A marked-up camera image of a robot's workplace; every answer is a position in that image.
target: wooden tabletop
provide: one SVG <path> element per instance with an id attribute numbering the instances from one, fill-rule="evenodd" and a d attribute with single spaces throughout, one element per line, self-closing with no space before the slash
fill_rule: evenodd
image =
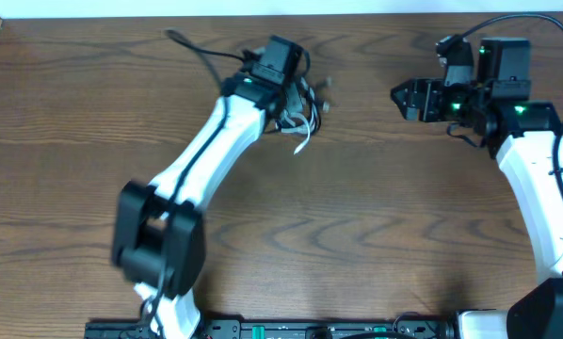
<path id="1" fill-rule="evenodd" d="M 508 308 L 536 283 L 523 220 L 486 150 L 403 121 L 390 89 L 441 76 L 439 39 L 489 14 L 6 21 L 0 37 L 0 338 L 79 338 L 139 298 L 108 261 L 118 194 L 148 182 L 205 123 L 217 89 L 162 37 L 237 53 L 277 34 L 333 78 L 321 133 L 263 136 L 207 218 L 203 310 L 258 318 L 390 318 Z M 563 14 L 557 17 L 563 20 Z M 539 20 L 473 36 L 525 36 L 533 98 L 563 116 L 563 36 Z M 211 58 L 223 76 L 238 68 Z"/>

